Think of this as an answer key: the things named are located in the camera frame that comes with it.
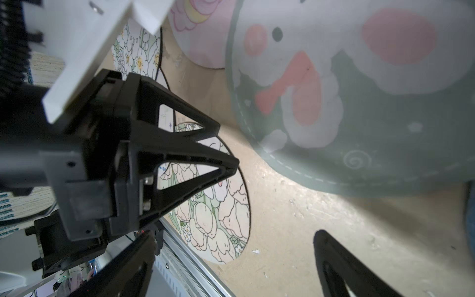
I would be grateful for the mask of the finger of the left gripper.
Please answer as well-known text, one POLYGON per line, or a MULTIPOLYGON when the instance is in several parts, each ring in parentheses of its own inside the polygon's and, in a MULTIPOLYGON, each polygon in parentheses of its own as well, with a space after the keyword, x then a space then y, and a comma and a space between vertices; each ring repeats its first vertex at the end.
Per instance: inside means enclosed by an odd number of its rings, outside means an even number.
POLYGON ((194 121, 197 127, 179 132, 182 137, 201 141, 218 135, 220 124, 210 116, 194 108, 157 81, 138 74, 128 75, 126 82, 138 83, 134 92, 136 118, 166 132, 175 132, 178 115, 194 121))

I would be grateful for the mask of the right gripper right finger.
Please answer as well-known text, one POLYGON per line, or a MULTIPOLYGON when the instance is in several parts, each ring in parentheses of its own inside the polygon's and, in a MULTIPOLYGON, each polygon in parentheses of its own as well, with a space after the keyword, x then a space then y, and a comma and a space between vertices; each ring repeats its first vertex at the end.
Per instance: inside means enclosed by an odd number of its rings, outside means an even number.
POLYGON ((315 263, 325 297, 399 297, 401 294, 379 278, 325 230, 315 233, 315 263))

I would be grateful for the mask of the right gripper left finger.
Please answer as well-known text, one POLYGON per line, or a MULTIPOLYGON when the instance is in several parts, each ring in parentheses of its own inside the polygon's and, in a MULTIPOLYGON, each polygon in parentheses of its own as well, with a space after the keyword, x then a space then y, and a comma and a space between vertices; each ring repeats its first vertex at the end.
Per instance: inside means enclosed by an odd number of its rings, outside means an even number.
POLYGON ((144 297, 155 262, 155 238, 141 234, 72 297, 144 297))

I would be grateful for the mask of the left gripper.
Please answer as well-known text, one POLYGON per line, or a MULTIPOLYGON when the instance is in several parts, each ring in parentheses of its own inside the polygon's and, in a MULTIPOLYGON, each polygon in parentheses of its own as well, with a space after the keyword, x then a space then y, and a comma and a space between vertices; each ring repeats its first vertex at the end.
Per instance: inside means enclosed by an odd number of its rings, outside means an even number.
POLYGON ((54 124, 46 87, 1 95, 1 190, 28 196, 48 186, 55 198, 26 217, 39 252, 26 266, 43 277, 104 252, 110 218, 113 236, 137 230, 238 170, 237 158, 181 133, 158 129, 137 144, 113 136, 123 84, 121 73, 101 70, 54 124))

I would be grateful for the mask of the green flower outline coaster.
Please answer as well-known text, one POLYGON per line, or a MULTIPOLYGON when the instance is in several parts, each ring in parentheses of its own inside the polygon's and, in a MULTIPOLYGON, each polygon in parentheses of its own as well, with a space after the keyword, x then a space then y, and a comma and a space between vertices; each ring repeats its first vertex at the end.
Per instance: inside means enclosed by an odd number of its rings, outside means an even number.
MULTIPOLYGON (((198 143, 232 155, 219 137, 198 143)), ((214 171, 215 167, 164 163, 158 169, 158 189, 166 189, 214 171)), ((251 230, 251 209, 241 171, 200 190, 169 212, 181 238, 206 261, 224 265, 242 255, 251 230)))

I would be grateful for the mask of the green bunny coaster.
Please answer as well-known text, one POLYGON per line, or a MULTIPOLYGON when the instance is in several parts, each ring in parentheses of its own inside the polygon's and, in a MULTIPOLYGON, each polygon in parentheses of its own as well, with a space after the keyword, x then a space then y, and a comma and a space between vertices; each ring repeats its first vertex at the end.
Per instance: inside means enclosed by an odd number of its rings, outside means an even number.
POLYGON ((473 1, 238 1, 233 110, 278 173, 346 196, 475 177, 473 1))

